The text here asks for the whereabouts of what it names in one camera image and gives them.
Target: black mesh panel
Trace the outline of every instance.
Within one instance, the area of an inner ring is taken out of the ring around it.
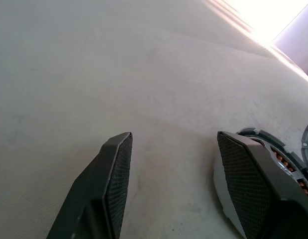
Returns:
[[[124,216],[129,180],[131,149],[132,136],[129,136],[118,149],[117,157],[105,195],[107,212],[110,222],[112,223],[112,233],[115,239],[119,238]]]
[[[270,189],[242,145],[219,134],[231,200],[248,239],[258,239],[271,203]]]

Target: floor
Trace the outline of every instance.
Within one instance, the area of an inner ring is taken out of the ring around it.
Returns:
[[[300,153],[308,81],[201,0],[0,1],[0,239],[44,239],[111,136],[134,135],[121,239],[238,239],[218,130]]]

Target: mesh grille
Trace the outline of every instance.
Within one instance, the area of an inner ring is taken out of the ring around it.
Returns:
[[[245,148],[218,136],[231,200],[248,239],[258,239],[270,207],[271,193]]]
[[[107,212],[115,239],[118,239],[120,236],[123,222],[127,198],[131,150],[132,136],[129,136],[118,149],[105,195]]]

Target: black plastic housing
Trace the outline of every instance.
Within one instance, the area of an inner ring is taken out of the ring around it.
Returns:
[[[48,239],[119,239],[127,198],[132,134],[110,138],[74,181]]]
[[[219,132],[228,191],[247,239],[308,239],[308,197],[260,143]]]

